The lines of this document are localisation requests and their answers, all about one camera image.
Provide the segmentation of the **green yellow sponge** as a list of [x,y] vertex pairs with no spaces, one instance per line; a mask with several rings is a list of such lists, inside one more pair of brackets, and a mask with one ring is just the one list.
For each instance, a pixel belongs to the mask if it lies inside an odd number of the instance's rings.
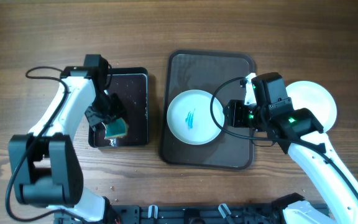
[[115,139],[125,136],[128,132],[128,125],[124,119],[119,118],[106,125],[105,138]]

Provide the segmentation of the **white plate top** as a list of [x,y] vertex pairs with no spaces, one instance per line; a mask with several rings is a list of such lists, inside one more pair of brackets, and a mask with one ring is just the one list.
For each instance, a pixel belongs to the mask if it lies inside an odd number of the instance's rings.
[[224,125],[222,104],[203,90],[188,90],[177,95],[169,104],[167,124],[181,142],[202,145],[214,140]]

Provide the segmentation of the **white plate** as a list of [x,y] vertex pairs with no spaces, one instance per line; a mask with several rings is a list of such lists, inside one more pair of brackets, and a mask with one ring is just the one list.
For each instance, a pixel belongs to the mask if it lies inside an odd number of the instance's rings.
[[203,90],[188,90],[177,95],[169,104],[167,124],[181,142],[202,145],[214,140],[224,125],[222,104]]
[[310,81],[298,81],[286,87],[295,110],[307,108],[328,132],[335,124],[337,106],[332,95],[321,85]]

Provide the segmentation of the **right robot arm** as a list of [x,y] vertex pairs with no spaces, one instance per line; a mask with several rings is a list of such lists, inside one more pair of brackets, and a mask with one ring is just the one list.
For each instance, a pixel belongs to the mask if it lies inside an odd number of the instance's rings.
[[223,109],[228,125],[264,131],[308,175],[337,222],[358,223],[358,182],[330,143],[323,125],[291,100],[246,104],[231,100]]

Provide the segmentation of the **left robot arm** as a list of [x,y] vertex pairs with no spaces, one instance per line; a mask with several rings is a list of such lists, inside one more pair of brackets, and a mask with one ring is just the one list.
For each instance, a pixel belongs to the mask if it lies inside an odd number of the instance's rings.
[[66,67],[59,89],[41,120],[8,144],[12,175],[5,208],[18,222],[33,222],[54,213],[81,223],[120,223],[106,197],[84,186],[73,138],[83,115],[90,126],[117,120],[106,94],[110,64]]

